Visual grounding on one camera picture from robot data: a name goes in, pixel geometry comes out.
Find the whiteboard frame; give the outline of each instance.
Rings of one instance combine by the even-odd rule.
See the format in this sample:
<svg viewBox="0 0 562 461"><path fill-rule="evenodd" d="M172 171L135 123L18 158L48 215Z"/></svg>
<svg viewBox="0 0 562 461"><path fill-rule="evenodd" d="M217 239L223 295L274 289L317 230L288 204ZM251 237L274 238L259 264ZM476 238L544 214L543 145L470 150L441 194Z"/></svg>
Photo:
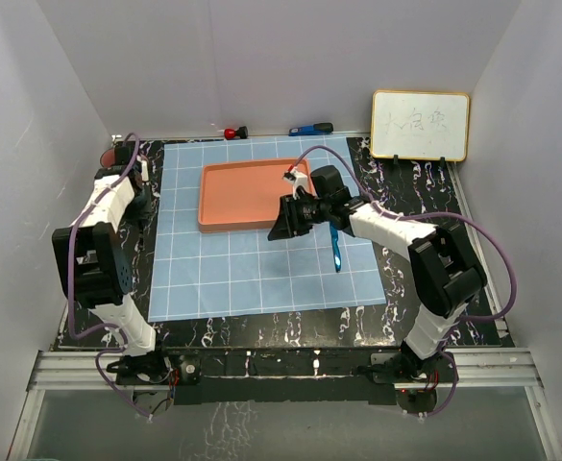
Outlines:
<svg viewBox="0 0 562 461"><path fill-rule="evenodd" d="M461 91L423 91L423 90L411 90L411 89L378 89L373 94L373 112L372 112L372 121L370 126L370 155L373 158L394 158L389 156L382 156L377 155L373 151L373 146L375 145L375 100L377 99L377 95L379 93L409 93L409 94L444 94L444 95L453 95L453 96L464 96L466 98L466 127L464 133L464 156L462 158L445 158L445 161L463 161L466 159L468 155L468 144L469 144L469 122L471 118L471 97L468 93L464 93ZM398 156L398 159L404 160L425 160L425 161L432 161L432 160L440 160L441 158L415 158L415 157L402 157Z"/></svg>

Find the orange tray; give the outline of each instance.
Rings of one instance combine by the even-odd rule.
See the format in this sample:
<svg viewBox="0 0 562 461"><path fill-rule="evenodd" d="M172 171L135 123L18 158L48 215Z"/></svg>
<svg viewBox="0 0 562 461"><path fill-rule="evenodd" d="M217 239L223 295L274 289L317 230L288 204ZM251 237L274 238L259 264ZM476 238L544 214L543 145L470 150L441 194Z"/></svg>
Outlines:
<svg viewBox="0 0 562 461"><path fill-rule="evenodd" d="M272 228L279 215L279 197L292 191L282 175L294 161L270 158L205 166L198 213L200 231ZM307 160L300 162L298 170L310 177Z"/></svg>

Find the black marble tabletop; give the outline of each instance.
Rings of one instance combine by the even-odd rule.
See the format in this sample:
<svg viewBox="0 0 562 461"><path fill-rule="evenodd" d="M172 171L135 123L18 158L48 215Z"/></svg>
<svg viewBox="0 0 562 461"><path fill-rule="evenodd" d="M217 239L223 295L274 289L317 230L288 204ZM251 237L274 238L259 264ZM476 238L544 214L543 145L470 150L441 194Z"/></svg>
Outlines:
<svg viewBox="0 0 562 461"><path fill-rule="evenodd" d="M141 149L151 163L151 185L155 216L144 231L144 245L138 249L137 230L123 225L120 238L134 268L135 304L148 317L163 147L181 141L146 141ZM401 161L370 157L369 139L347 138L354 170L361 183L382 200L385 207L404 214L427 211L460 212L446 165L430 161ZM441 224L444 220L435 220ZM236 317L180 320L153 324L167 348L356 348L397 346L410 331L420 306L410 264L402 257L375 245L387 304L359 307L255 314ZM468 307L472 315L491 313L484 292ZM76 310L76 330L99 323L85 309ZM499 345L494 323L463 324L451 336L457 346ZM91 334L72 340L61 325L52 350L96 350L115 346L109 334Z"/></svg>

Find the metal frame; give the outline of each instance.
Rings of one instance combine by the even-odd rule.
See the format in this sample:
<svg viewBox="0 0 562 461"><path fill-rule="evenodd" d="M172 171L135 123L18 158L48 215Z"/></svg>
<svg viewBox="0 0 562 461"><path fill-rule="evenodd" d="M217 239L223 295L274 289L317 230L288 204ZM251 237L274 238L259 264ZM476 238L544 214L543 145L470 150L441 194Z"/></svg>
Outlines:
<svg viewBox="0 0 562 461"><path fill-rule="evenodd" d="M460 183L455 163L450 166L450 177L462 213L471 217L466 197ZM477 233L469 228L469 238L477 255L483 263L489 280L491 274L485 262L483 250ZM486 288L488 301L494 312L501 311L498 294L493 283ZM508 334L504 320L496 322L499 335ZM553 421L550 416L547 400L532 355L528 349L522 348L456 348L453 352L458 367L458 387L524 387L532 416L539 432L541 443L547 459L562 461L560 445ZM97 352L43 352L40 354L33 369L27 399L25 400L20 421L16 429L9 460L26 458L30 449L39 413L41 411L45 391L52 390L109 390L109 386L101 379L94 365ZM116 359L118 354L107 354L101 359L102 367ZM294 376L304 379L323 379L322 376ZM397 388L422 387L423 384L398 384ZM439 387L449 387L449 383L441 383ZM133 391L133 386L122 386ZM137 386L138 391L166 391L165 386Z"/></svg>
<svg viewBox="0 0 562 461"><path fill-rule="evenodd" d="M458 387L538 387L541 384L532 355L519 348L450 348L458 369ZM39 355L29 389L32 391L98 391L109 386L97 373L97 352L43 352ZM101 366L106 367L119 354L106 354ZM319 362L325 360L319 355ZM258 379L325 379L339 376L258 376ZM439 387L450 387L440 383ZM167 391L165 385L121 386L124 390ZM397 389L423 388L424 383L399 383Z"/></svg>
<svg viewBox="0 0 562 461"><path fill-rule="evenodd" d="M8 460L19 461L27 457L33 442L33 436L35 435L44 396L45 391L42 390L31 389L27 392L22 413L20 414L20 421L18 421L18 426L13 435Z"/></svg>

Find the blue grid mat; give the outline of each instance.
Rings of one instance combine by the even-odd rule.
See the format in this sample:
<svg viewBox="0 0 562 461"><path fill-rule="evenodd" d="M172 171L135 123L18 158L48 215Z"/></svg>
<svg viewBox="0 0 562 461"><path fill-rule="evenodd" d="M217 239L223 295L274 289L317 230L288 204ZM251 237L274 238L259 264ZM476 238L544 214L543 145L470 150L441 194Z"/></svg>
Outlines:
<svg viewBox="0 0 562 461"><path fill-rule="evenodd" d="M385 303L370 241L339 234L342 271L336 274L330 227L268 242L268 230L200 233L202 167L224 161L296 158L325 144L351 164L344 136L266 137L165 146L157 245L148 320L161 322ZM353 195L356 186L337 158L307 157L310 170L336 165Z"/></svg>

